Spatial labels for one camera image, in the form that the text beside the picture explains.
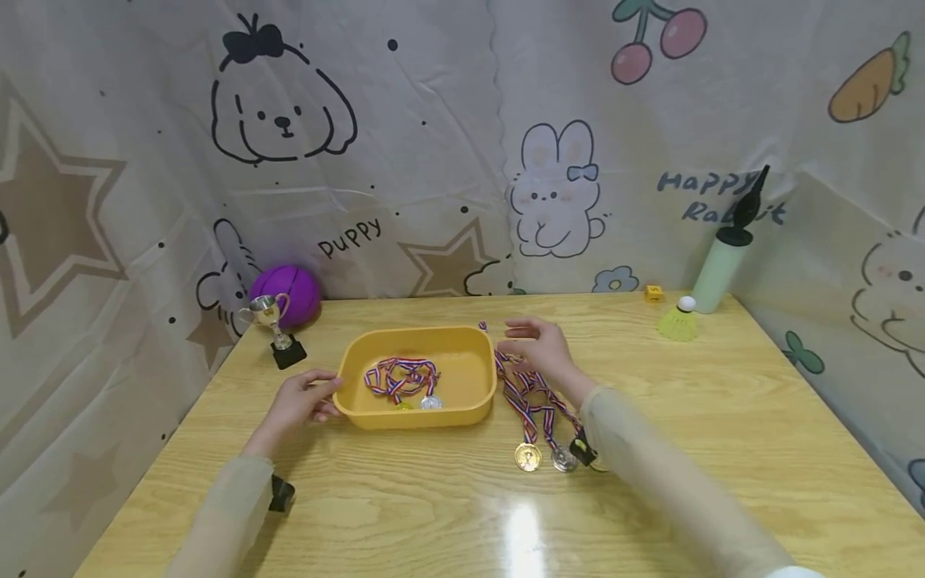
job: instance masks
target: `wooden table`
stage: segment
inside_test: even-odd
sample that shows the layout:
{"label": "wooden table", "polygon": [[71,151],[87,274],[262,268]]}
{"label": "wooden table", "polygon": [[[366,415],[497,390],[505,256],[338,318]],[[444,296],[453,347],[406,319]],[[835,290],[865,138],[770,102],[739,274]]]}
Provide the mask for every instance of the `wooden table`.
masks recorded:
{"label": "wooden table", "polygon": [[[485,320],[496,338],[516,314],[559,323],[586,371],[633,397],[801,563],[830,578],[921,576],[925,523],[742,306],[727,298],[700,316],[688,344],[656,333],[666,306],[639,293],[326,302],[299,335],[308,360],[285,373],[267,334],[251,329],[78,576],[160,576],[284,375],[338,369],[351,340],[372,329]],[[705,575],[615,475],[559,473],[548,461],[518,470],[521,436],[500,390],[471,427],[313,427],[277,460],[296,486],[294,506],[267,515],[240,575]]]}

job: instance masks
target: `purple basketball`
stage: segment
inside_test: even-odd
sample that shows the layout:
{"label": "purple basketball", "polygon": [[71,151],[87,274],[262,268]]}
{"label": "purple basketball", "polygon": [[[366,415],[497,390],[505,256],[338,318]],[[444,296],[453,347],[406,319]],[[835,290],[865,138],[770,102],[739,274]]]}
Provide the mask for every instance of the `purple basketball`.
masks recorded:
{"label": "purple basketball", "polygon": [[[282,328],[305,323],[317,313],[318,305],[321,304],[321,288],[318,287],[318,282],[308,271],[294,264],[284,264],[264,271],[253,282],[250,298],[279,293],[290,296],[286,314],[279,320],[279,326]],[[279,306],[286,307],[285,300],[281,301]]]}

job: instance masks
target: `left hand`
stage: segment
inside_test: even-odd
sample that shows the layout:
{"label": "left hand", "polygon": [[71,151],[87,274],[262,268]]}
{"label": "left hand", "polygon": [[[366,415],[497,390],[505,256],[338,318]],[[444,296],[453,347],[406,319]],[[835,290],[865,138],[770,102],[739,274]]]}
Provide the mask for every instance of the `left hand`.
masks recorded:
{"label": "left hand", "polygon": [[286,379],[241,455],[270,458],[277,447],[305,422],[323,423],[328,417],[340,417],[331,399],[339,388],[337,374],[323,369],[310,369]]}

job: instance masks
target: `silver medal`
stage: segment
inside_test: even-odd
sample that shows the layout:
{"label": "silver medal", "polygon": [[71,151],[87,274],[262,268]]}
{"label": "silver medal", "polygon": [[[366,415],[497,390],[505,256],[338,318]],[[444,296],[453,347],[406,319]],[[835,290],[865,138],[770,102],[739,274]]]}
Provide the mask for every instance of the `silver medal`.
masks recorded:
{"label": "silver medal", "polygon": [[578,469],[578,460],[568,449],[556,446],[552,449],[552,465],[560,472],[574,472]]}
{"label": "silver medal", "polygon": [[443,401],[437,396],[427,396],[421,400],[422,410],[439,410],[443,407]]}

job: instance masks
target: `shuttlecock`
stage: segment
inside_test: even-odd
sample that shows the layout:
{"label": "shuttlecock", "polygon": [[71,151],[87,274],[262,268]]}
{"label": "shuttlecock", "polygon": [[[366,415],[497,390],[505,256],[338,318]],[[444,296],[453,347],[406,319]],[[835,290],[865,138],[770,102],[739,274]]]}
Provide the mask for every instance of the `shuttlecock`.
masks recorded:
{"label": "shuttlecock", "polygon": [[697,302],[684,295],[678,305],[659,320],[659,333],[673,341],[692,341],[697,336],[697,320],[691,314]]}

